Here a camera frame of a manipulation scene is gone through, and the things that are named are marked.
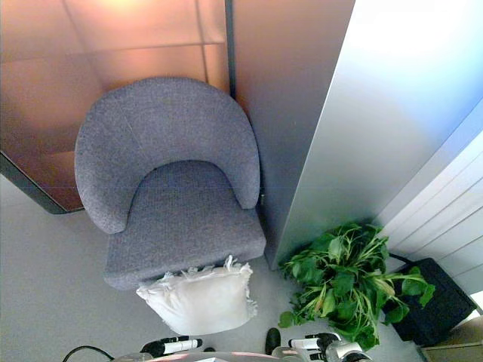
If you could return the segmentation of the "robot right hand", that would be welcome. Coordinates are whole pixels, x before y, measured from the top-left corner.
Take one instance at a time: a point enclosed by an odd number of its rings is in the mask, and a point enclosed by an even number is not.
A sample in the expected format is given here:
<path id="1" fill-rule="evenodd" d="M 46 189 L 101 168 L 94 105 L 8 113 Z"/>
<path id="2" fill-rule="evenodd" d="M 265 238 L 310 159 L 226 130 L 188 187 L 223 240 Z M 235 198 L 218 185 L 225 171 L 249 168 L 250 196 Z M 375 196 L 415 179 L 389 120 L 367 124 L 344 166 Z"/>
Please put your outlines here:
<path id="1" fill-rule="evenodd" d="M 294 349 L 303 349 L 307 351 L 315 351 L 309 355 L 310 360 L 326 361 L 326 350 L 328 346 L 341 338 L 338 334 L 332 332 L 317 333 L 306 335 L 303 339 L 290 339 L 288 346 Z"/>

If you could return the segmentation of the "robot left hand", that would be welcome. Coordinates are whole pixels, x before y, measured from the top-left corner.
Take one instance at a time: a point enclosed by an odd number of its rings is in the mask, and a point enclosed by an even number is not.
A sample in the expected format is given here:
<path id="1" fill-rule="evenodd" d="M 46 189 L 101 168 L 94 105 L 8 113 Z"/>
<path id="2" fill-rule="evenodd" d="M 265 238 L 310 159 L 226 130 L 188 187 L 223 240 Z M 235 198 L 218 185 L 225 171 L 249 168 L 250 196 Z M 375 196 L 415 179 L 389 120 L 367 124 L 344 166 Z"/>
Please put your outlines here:
<path id="1" fill-rule="evenodd" d="M 141 353 L 150 354 L 152 357 L 162 357 L 174 354 L 179 351 L 188 351 L 202 346 L 201 339 L 182 339 L 181 337 L 172 337 L 167 339 L 159 339 L 149 342 L 141 349 Z"/>

